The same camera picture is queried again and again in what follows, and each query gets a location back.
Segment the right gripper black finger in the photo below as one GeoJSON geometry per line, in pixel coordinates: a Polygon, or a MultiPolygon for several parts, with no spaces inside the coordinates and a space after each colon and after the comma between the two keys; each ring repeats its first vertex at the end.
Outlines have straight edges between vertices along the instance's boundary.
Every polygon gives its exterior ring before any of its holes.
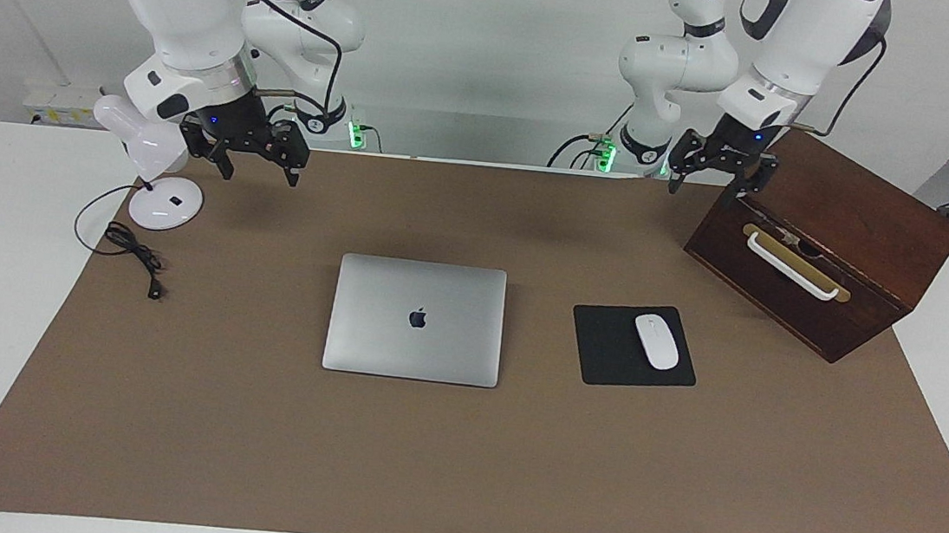
{"type": "Polygon", "coordinates": [[[310,158],[310,148],[302,132],[301,128],[292,122],[276,121],[270,125],[267,158],[283,169],[290,188],[298,185],[301,170],[306,168],[310,158]]]}
{"type": "Polygon", "coordinates": [[[231,163],[230,148],[225,140],[210,142],[198,122],[182,121],[180,132],[192,158],[208,160],[211,165],[217,167],[222,179],[232,179],[236,169],[231,163]]]}

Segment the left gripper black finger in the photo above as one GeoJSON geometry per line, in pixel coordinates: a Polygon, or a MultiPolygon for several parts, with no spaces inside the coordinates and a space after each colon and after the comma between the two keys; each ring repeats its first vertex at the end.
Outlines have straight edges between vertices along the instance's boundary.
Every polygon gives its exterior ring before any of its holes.
{"type": "Polygon", "coordinates": [[[737,173],[732,181],[731,196],[743,198],[761,192],[772,180],[779,164],[777,156],[761,155],[752,168],[737,173]]]}
{"type": "Polygon", "coordinates": [[[670,194],[681,190],[685,179],[692,173],[710,169],[706,151],[707,137],[697,130],[682,133],[676,146],[671,147],[668,158],[667,186],[670,194]]]}

